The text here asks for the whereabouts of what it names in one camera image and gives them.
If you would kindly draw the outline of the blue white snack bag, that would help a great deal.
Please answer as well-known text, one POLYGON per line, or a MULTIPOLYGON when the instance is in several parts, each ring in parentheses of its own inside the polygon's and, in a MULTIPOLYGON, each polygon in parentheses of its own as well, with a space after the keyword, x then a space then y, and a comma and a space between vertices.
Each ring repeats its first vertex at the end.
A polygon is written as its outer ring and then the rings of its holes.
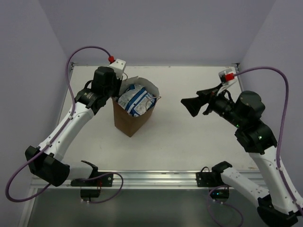
POLYGON ((132 117, 145 114, 154 107, 157 97, 140 84, 131 84, 119 97, 117 103, 132 117))

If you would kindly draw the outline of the brown paper bag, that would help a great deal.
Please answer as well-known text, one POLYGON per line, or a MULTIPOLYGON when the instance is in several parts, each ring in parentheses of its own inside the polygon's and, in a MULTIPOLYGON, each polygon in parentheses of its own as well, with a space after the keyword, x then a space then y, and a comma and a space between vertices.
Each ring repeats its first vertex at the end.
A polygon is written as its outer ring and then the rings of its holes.
POLYGON ((158 102, 161 99, 159 89, 149 80, 141 77, 127 78, 122 82, 119 95, 117 98, 113 98, 113 111, 114 111, 114 123, 115 127, 128 137, 133 136, 151 117, 152 112, 158 102), (146 88, 146 90, 157 97, 157 101, 151 109, 145 114, 132 117, 130 116, 118 103, 119 97, 128 89, 131 84, 140 84, 146 88))

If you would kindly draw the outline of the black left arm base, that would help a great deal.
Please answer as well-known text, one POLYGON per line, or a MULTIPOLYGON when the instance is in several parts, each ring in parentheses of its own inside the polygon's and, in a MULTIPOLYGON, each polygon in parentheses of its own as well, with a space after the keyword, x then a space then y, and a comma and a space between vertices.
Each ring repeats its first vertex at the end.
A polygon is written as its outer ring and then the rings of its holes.
POLYGON ((111 187, 113 182, 113 174, 110 172, 97 172, 92 175, 92 177, 97 177, 100 175, 105 175, 101 178, 92 181, 81 181, 72 180, 72 187, 80 187, 80 197, 83 200, 89 200, 93 198, 98 198, 101 193, 102 187, 111 187))

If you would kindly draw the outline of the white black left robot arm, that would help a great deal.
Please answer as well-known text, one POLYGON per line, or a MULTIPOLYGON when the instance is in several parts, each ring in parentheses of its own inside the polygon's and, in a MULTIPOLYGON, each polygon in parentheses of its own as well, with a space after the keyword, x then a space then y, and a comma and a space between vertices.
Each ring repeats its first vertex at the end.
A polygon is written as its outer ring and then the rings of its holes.
POLYGON ((29 146, 25 151, 30 172, 53 186, 62 185, 65 180, 82 179, 92 186, 98 181, 98 167, 88 161, 69 165, 62 160, 77 134, 104 107, 107 100, 119 94, 124 66, 111 64, 98 67, 93 80, 78 92, 73 105, 64 119, 36 148, 29 146))

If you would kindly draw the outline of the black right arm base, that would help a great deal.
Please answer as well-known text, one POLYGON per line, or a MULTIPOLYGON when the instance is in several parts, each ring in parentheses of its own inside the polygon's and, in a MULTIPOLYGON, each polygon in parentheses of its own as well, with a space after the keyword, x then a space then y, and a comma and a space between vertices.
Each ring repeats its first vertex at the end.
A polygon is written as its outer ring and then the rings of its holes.
POLYGON ((220 188, 211 193, 210 197, 213 200, 225 202, 230 196, 229 187, 225 186, 217 173, 212 172, 207 166, 196 173, 196 182, 198 187, 208 187, 209 192, 212 188, 220 186, 220 188))

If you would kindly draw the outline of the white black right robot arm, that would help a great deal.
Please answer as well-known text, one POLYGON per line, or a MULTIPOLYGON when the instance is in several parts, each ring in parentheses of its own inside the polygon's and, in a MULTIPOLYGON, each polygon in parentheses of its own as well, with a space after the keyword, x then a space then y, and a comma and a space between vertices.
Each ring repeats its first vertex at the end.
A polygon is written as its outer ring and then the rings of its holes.
POLYGON ((226 161, 216 164, 210 172, 196 174, 197 184, 227 185, 236 189, 257 208, 258 215, 269 227, 291 227, 298 222, 303 199, 295 191, 289 176, 281 176, 283 163, 277 157, 277 140, 272 130, 261 121, 265 105, 252 91, 243 91, 233 101, 222 86, 197 91, 197 96, 184 98, 181 103, 195 117, 202 106, 204 115, 215 112, 236 127, 235 136, 245 152, 257 165, 267 188, 262 188, 238 172, 226 161))

